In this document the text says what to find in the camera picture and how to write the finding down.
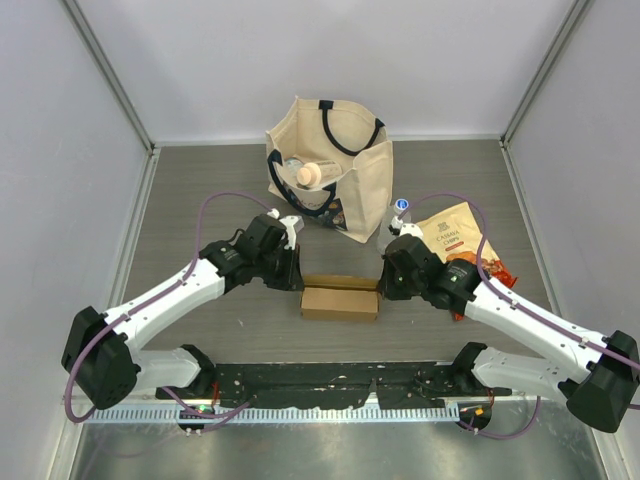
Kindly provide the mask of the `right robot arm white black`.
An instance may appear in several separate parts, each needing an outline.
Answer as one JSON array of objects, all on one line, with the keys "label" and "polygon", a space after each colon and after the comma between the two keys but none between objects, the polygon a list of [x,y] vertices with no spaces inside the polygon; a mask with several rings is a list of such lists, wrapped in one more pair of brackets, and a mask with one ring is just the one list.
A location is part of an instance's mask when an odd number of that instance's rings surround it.
[{"label": "right robot arm white black", "polygon": [[504,388],[563,406],[589,427],[616,432],[639,387],[636,340],[573,324],[526,300],[465,259],[443,262],[418,237],[405,233],[382,256],[378,289],[387,300],[420,297],[501,331],[534,351],[511,355],[469,343],[451,371],[457,391]]}]

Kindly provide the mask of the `brown cardboard box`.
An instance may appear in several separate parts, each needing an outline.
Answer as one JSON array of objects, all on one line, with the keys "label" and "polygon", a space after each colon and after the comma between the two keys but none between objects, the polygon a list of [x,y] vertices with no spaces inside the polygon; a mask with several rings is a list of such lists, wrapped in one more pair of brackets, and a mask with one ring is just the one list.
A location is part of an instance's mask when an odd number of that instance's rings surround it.
[{"label": "brown cardboard box", "polygon": [[301,316],[306,320],[373,322],[379,313],[377,280],[340,275],[306,275]]}]

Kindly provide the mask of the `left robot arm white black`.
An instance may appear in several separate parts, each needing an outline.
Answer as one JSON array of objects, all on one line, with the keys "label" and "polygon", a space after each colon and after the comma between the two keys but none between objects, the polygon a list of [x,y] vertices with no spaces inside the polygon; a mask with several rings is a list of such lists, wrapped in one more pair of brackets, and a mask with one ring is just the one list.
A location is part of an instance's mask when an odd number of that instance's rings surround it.
[{"label": "left robot arm white black", "polygon": [[216,381],[213,362],[193,345],[152,351],[147,344],[199,306],[260,279],[270,289],[301,291],[301,217],[256,216],[230,240],[211,242],[174,276],[105,312],[76,314],[62,366],[93,409],[106,410],[131,393],[153,389],[161,397],[200,399]]}]

